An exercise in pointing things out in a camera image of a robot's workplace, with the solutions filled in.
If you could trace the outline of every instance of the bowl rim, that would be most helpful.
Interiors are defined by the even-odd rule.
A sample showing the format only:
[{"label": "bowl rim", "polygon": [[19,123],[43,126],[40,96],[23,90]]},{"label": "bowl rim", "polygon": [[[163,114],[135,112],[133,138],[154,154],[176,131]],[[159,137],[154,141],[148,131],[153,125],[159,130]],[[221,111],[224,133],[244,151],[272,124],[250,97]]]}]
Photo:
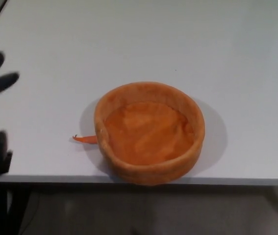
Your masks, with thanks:
[{"label": "bowl rim", "polygon": [[[125,87],[129,87],[129,86],[133,86],[133,85],[145,85],[145,84],[166,87],[166,88],[173,90],[175,93],[180,93],[181,95],[183,95],[184,98],[190,104],[192,104],[193,107],[196,109],[196,116],[198,117],[199,128],[198,128],[198,132],[197,132],[197,137],[195,138],[193,145],[184,154],[182,154],[174,159],[164,161],[161,163],[157,163],[157,164],[133,165],[133,164],[126,163],[126,162],[122,161],[121,159],[119,159],[117,156],[115,156],[111,147],[106,142],[107,138],[105,138],[105,136],[108,136],[108,134],[106,133],[106,128],[104,126],[104,122],[100,118],[100,109],[105,104],[107,97],[109,97],[113,93],[117,92],[119,89],[124,89]],[[186,93],[182,92],[181,90],[179,90],[175,87],[172,87],[170,85],[160,83],[160,82],[151,82],[151,81],[132,82],[132,83],[118,86],[118,87],[110,90],[104,96],[102,96],[100,98],[100,100],[98,101],[98,103],[95,107],[94,124],[95,124],[95,129],[96,129],[96,135],[97,135],[98,142],[99,142],[98,144],[100,145],[100,148],[101,147],[103,148],[103,150],[106,153],[106,156],[118,168],[127,169],[127,171],[132,171],[132,172],[138,172],[138,171],[155,172],[155,170],[157,170],[157,169],[158,170],[162,169],[164,172],[166,172],[167,170],[172,169],[173,165],[180,165],[181,163],[188,161],[188,159],[190,158],[190,155],[201,150],[202,144],[204,141],[204,137],[205,137],[205,122],[204,122],[202,111],[199,108],[198,104],[190,96],[188,96]]]}]

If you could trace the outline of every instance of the white table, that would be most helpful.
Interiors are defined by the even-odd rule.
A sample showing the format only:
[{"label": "white table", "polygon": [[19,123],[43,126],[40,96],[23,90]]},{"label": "white table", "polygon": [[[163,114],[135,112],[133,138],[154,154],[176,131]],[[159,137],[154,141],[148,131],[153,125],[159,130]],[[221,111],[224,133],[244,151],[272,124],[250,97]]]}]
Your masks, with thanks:
[{"label": "white table", "polygon": [[14,150],[1,182],[119,182],[94,145],[93,110],[134,81],[181,89],[206,139],[174,183],[278,185],[277,0],[10,0],[0,15],[0,129]]}]

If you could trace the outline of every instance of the felt material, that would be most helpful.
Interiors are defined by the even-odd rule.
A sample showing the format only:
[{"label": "felt material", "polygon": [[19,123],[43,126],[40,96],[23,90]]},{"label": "felt material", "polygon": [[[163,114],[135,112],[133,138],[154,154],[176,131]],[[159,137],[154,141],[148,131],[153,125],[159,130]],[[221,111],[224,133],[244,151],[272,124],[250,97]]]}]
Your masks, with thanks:
[{"label": "felt material", "polygon": [[120,107],[104,124],[116,157],[133,165],[174,159],[194,141],[187,118],[162,103],[146,101]]},{"label": "felt material", "polygon": [[196,102],[157,82],[129,83],[106,93],[96,105],[94,125],[113,171],[127,182],[149,186],[186,174],[205,136]]}]

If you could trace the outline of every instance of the orange bowl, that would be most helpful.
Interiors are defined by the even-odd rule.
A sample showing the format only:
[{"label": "orange bowl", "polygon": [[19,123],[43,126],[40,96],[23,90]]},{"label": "orange bowl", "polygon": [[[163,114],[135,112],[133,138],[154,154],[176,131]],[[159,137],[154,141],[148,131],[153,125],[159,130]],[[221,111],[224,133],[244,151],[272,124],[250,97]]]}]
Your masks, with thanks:
[{"label": "orange bowl", "polygon": [[[151,104],[153,103],[160,106],[165,105],[168,107],[170,110],[168,110],[168,112],[162,112],[162,117],[166,117],[167,113],[170,113],[172,112],[171,110],[174,110],[181,116],[180,119],[184,118],[187,121],[187,125],[189,125],[189,131],[186,131],[186,135],[192,137],[192,141],[188,142],[188,145],[184,145],[185,150],[181,152],[179,156],[170,157],[167,160],[151,161],[151,164],[148,164],[148,161],[144,164],[140,164],[140,161],[135,160],[139,160],[141,155],[144,154],[133,158],[134,162],[136,163],[126,161],[125,158],[121,158],[121,156],[116,154],[118,152],[116,150],[117,148],[115,147],[116,143],[126,141],[127,139],[131,138],[114,139],[117,138],[116,136],[119,134],[121,135],[122,131],[116,131],[116,134],[118,135],[113,136],[112,130],[113,128],[117,130],[118,125],[111,125],[111,128],[108,128],[107,125],[109,117],[111,117],[114,113],[116,113],[117,110],[120,110],[123,107],[128,107],[131,104],[142,104],[144,102],[149,102]],[[142,117],[139,112],[137,116],[138,120],[135,123],[136,125],[137,122],[143,122],[142,120],[144,119],[144,117]],[[123,125],[125,120],[118,120],[118,122]],[[168,125],[168,130],[173,129],[170,128],[170,126],[174,122],[175,119],[167,122],[171,123]],[[114,172],[127,182],[146,186],[170,182],[180,178],[190,171],[199,158],[205,136],[204,119],[202,112],[195,101],[182,91],[157,82],[130,83],[109,91],[97,103],[94,113],[94,125],[100,151]],[[129,133],[130,135],[139,135],[139,131],[141,130],[142,128],[139,128],[136,129],[136,131]],[[152,136],[149,139],[149,142],[147,142],[147,140],[143,141],[142,146],[144,147],[146,144],[147,146],[150,146],[149,148],[154,148],[154,146],[159,143],[159,139],[165,137],[166,134],[159,136],[159,138]],[[182,142],[183,141],[178,140],[174,145],[179,145]],[[129,144],[123,145],[123,147],[120,149],[122,150],[127,146],[129,147],[128,153],[129,151],[135,149],[134,146],[130,146]],[[153,153],[151,152],[151,154],[149,155],[148,159],[153,159]]]}]

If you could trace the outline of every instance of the gray floor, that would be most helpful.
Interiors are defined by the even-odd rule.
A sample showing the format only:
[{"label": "gray floor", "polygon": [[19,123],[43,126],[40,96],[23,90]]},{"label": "gray floor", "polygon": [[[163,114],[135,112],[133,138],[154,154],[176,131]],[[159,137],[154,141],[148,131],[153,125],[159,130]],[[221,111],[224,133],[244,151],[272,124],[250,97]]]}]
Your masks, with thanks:
[{"label": "gray floor", "polygon": [[[278,235],[275,192],[40,194],[24,235]],[[31,196],[23,227],[38,196]]]}]

